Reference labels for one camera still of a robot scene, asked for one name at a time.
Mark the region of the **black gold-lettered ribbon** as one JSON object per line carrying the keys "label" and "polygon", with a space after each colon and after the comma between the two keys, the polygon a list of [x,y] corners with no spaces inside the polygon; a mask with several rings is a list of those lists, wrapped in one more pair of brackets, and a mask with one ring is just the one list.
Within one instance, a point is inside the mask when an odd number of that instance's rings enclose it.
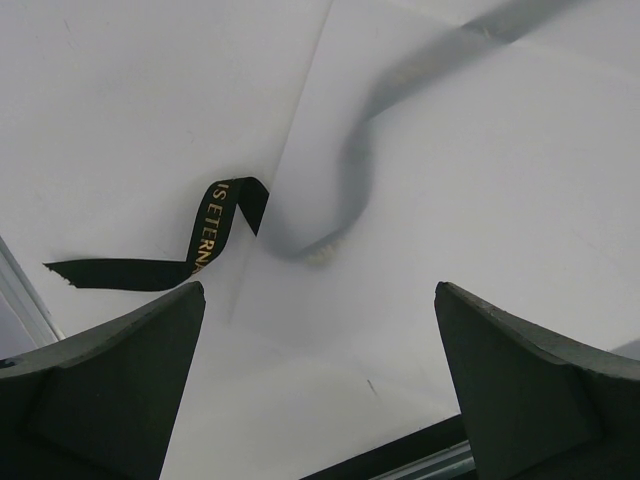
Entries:
{"label": "black gold-lettered ribbon", "polygon": [[[324,263],[368,205],[373,176],[373,120],[491,51],[539,29],[574,5],[572,1],[505,1],[387,67],[369,88],[339,151],[337,226],[294,250],[289,245],[289,228],[282,224],[269,243],[270,254],[288,262]],[[196,210],[186,257],[181,261],[88,258],[47,262],[44,266],[78,289],[169,290],[219,257],[229,239],[235,213],[242,213],[251,231],[257,233],[268,200],[267,187],[254,176],[213,182]]]}

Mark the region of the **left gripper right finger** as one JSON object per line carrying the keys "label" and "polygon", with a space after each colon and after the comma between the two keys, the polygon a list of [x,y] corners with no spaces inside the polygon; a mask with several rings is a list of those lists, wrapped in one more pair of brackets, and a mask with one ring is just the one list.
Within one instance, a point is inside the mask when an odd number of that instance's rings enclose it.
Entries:
{"label": "left gripper right finger", "polygon": [[479,478],[638,478],[638,361],[450,282],[434,307]]}

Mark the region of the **white wrapping paper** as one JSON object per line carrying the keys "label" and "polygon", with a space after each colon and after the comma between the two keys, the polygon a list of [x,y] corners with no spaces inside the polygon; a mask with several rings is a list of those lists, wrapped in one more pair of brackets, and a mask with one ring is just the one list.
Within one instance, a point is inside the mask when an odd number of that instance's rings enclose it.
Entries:
{"label": "white wrapping paper", "polygon": [[333,478],[460,408],[448,281],[639,353],[639,5],[338,1],[162,475]]}

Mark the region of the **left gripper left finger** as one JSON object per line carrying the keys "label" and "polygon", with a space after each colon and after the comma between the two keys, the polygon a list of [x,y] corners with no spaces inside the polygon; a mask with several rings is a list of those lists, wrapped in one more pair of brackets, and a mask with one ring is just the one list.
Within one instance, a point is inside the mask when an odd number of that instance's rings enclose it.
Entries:
{"label": "left gripper left finger", "polygon": [[2,360],[2,478],[159,478],[204,313],[190,282]]}

